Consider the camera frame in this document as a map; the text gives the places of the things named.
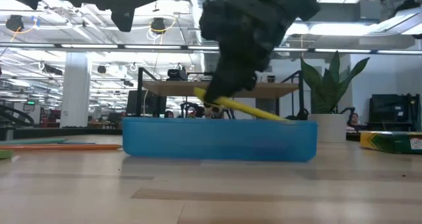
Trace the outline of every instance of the yellow pencil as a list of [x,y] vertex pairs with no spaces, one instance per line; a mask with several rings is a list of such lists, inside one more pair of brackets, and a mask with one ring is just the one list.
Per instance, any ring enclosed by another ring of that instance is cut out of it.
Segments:
[[[206,91],[204,89],[201,88],[193,88],[193,93],[195,94],[195,96],[197,98],[199,98],[201,101],[204,101],[204,96]],[[256,117],[260,117],[263,119],[270,119],[270,120],[275,120],[275,121],[288,121],[287,119],[283,119],[280,116],[277,115],[273,115],[271,113],[262,111],[260,109],[257,108],[252,108],[249,107],[248,105],[244,105],[242,103],[239,103],[237,101],[234,101],[232,99],[226,98],[226,97],[220,97],[218,98],[215,103],[219,104],[219,105],[223,105],[227,108],[231,108],[231,109],[235,109],[238,111],[242,111],[244,113],[250,114],[250,115],[254,115]]]

